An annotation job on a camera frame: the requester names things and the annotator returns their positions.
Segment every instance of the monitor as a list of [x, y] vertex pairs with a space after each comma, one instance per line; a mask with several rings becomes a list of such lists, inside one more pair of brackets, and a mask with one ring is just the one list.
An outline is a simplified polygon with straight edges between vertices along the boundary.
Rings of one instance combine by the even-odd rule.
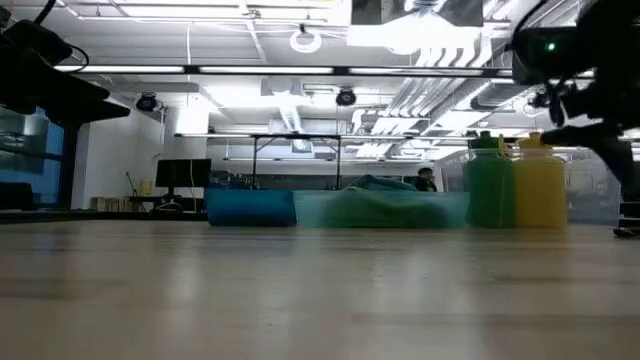
[[207, 187], [211, 159], [160, 160], [156, 172], [156, 186], [168, 187], [173, 192], [176, 187]]

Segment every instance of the green bottle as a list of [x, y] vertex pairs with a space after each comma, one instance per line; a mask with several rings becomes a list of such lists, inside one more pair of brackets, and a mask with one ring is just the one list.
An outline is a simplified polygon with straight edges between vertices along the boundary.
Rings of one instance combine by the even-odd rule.
[[510, 159], [501, 154], [499, 139], [483, 131], [469, 141], [473, 160], [465, 167], [469, 189], [469, 225], [481, 228], [513, 228], [515, 173]]

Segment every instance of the desk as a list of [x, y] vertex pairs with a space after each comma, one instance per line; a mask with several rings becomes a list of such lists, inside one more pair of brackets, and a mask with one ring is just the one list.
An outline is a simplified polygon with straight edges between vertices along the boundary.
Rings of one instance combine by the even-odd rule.
[[[164, 204], [165, 198], [163, 196], [131, 196], [129, 197], [129, 201], [132, 203], [152, 203], [153, 207], [158, 207]], [[196, 198], [196, 207], [197, 211], [193, 208], [193, 198], [187, 197], [178, 197], [173, 200], [176, 204], [180, 204], [184, 211], [194, 211], [194, 212], [203, 212], [204, 209], [204, 199]]]
[[316, 230], [101, 220], [0, 231], [3, 359], [637, 360], [640, 353], [640, 247], [613, 240], [608, 227]]

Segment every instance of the glass wall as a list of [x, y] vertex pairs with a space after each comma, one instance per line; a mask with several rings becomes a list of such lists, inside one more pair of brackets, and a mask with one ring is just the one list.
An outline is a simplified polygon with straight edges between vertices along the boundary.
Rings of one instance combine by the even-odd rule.
[[63, 143], [64, 130], [43, 111], [25, 116], [0, 108], [0, 186], [26, 183], [36, 207], [59, 205]]

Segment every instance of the white wall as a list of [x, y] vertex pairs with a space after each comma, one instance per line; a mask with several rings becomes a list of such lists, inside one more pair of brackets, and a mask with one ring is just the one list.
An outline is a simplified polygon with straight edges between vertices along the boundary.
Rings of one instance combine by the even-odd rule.
[[[207, 155], [207, 139], [175, 137], [176, 133], [206, 133], [209, 111], [192, 100], [189, 108], [169, 108], [165, 116], [164, 147], [161, 159], [204, 159]], [[154, 195], [167, 192], [166, 188], [155, 188]], [[202, 197], [202, 188], [177, 188], [176, 195]]]
[[71, 207], [87, 209], [92, 197], [131, 195], [126, 172], [136, 187], [140, 181], [154, 180], [162, 143], [163, 126], [135, 110], [125, 118], [83, 125]]

